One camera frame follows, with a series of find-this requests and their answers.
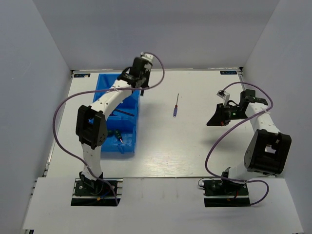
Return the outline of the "large dark hex key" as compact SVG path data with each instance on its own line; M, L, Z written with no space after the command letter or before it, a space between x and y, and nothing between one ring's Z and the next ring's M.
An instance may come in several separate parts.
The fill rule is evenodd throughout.
M115 111L115 112L118 112L118 113L122 113L122 114L128 115L128 116L132 116L132 117L135 116L134 114L131 114L131 113L128 113L128 112L119 110L119 109L114 109L114 111Z

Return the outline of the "green stubby screwdriver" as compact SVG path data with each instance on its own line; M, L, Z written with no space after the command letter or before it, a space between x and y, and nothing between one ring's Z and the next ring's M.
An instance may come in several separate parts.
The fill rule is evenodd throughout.
M119 129L114 130L115 137L123 144L121 131Z
M107 137L113 137L113 136L115 136L115 131L114 130L108 130Z

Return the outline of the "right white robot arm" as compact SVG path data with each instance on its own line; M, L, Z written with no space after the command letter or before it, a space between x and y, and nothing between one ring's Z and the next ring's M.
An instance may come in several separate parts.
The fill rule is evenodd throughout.
M221 191L232 194L242 184L259 176L279 175L283 172L292 139L274 124L266 99L256 97L255 90L246 89L235 104L224 90L217 92L223 102L216 106L215 114L207 126L226 126L232 120L241 124L250 122L254 135L245 151L243 161L227 168L221 175Z

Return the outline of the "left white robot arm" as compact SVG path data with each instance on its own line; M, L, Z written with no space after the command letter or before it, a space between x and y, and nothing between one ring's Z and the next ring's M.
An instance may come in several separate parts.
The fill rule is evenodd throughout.
M100 150L108 136L106 119L127 97L133 88L147 87L154 56L143 53L134 59L128 73L122 72L114 81L112 91L106 91L98 100L88 107L82 105L78 109L76 135L83 150L83 160L87 163L79 174L86 184L86 189L94 195L103 189L103 178L100 165Z

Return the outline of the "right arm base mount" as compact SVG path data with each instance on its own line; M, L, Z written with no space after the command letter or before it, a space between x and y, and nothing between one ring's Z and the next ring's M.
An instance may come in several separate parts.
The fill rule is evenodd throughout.
M246 184L204 178L198 181L198 186L203 190L206 208L250 207L251 205Z

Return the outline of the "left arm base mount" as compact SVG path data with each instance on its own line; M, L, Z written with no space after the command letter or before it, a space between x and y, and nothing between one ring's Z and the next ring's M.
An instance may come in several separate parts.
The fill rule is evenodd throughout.
M99 189L93 191L80 179L76 178L71 198L71 206L86 207L116 207L117 201L120 202L122 196L123 179L108 179L114 189L115 195L109 185L100 183Z

